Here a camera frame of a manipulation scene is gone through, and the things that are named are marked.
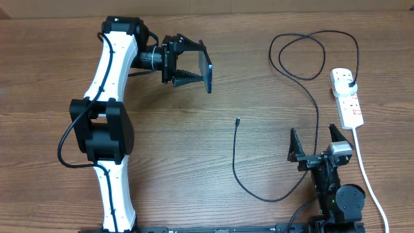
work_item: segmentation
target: power strip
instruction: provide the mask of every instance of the power strip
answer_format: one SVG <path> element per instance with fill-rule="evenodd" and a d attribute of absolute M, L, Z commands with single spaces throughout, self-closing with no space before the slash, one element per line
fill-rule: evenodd
<path fill-rule="evenodd" d="M 353 76 L 349 69 L 336 68 L 331 72 L 332 91 L 335 95 L 342 129 L 353 129 L 364 124 L 360 103 L 358 101 L 358 96 L 356 95 L 356 89 L 350 87 L 348 90 L 342 89 L 342 94 L 339 96 L 335 94 L 338 88 L 338 85 L 336 84 L 351 83 L 352 81 Z"/>
<path fill-rule="evenodd" d="M 351 129 L 354 136 L 356 155 L 358 156 L 358 162 L 360 164 L 362 176 L 364 177 L 365 183 L 369 194 L 373 198 L 375 205 L 378 207 L 378 210 L 381 213 L 382 219 L 384 220 L 385 232 L 389 233 L 388 220 L 382 210 L 380 202 L 375 197 L 374 191 L 369 184 L 367 174 L 364 169 L 364 164 L 362 162 L 362 156 L 360 151 L 360 146 L 358 143 L 358 138 L 356 137 L 356 128 L 364 124 L 362 118 L 361 106 L 358 101 L 358 96 L 356 95 L 357 85 L 349 87 L 349 83 L 353 81 L 352 72 L 349 69 L 336 68 L 331 72 L 331 81 L 332 81 L 332 92 L 336 99 L 336 106 L 338 107 L 339 119 L 341 121 L 342 129 Z"/>

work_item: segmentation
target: wooden desk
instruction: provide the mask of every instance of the wooden desk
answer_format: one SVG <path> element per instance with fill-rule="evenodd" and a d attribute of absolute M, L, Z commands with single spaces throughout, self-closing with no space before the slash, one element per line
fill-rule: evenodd
<path fill-rule="evenodd" d="M 98 228 L 102 202 L 93 169 L 73 170 L 56 156 L 70 124 L 69 103 L 82 98 L 101 53 L 96 39 L 104 17 L 0 21 L 0 232 L 75 232 Z M 172 88 L 160 73 L 130 78 L 125 106 L 135 129 L 129 164 L 131 198 L 140 226 L 212 227 L 287 222 L 314 195 L 310 175 L 280 203 L 263 203 L 236 183 L 231 167 L 234 122 L 242 118 L 237 171 L 255 194 L 284 195 L 301 177 L 286 161 L 289 130 L 298 130 L 307 153 L 316 114 L 306 93 L 270 67 L 272 38 L 322 29 L 354 35 L 361 49 L 359 97 L 365 124 L 358 129 L 365 168 L 392 232 L 414 225 L 414 14 L 333 12 L 230 16 L 144 17 L 160 39 L 178 32 L 203 39 L 213 61 L 213 93 L 201 83 Z M 351 39 L 318 35 L 327 48 L 321 76 L 306 87 L 320 107 L 318 151 L 330 142 L 328 125 L 339 125 L 329 73 L 355 68 Z M 275 55 L 290 38 L 274 45 Z M 311 41 L 283 55 L 287 68 L 310 76 L 321 63 Z M 197 72 L 197 55 L 184 54 L 179 68 Z M 352 140 L 351 132 L 343 131 Z M 86 162 L 72 134 L 63 156 Z M 367 191 L 356 156 L 339 169 L 342 184 Z M 316 205 L 300 214 L 305 221 Z M 367 232 L 382 219 L 368 195 Z"/>

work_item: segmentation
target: cable connector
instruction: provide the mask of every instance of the cable connector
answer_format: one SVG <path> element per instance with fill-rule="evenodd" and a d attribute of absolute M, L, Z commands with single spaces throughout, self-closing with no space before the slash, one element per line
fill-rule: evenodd
<path fill-rule="evenodd" d="M 237 117 L 235 120 L 235 126 L 237 127 L 239 126 L 239 124 L 240 124 L 240 117 Z"/>
<path fill-rule="evenodd" d="M 356 94 L 358 84 L 353 80 L 349 69 L 336 68 L 331 72 L 332 92 L 335 97 L 344 97 Z"/>

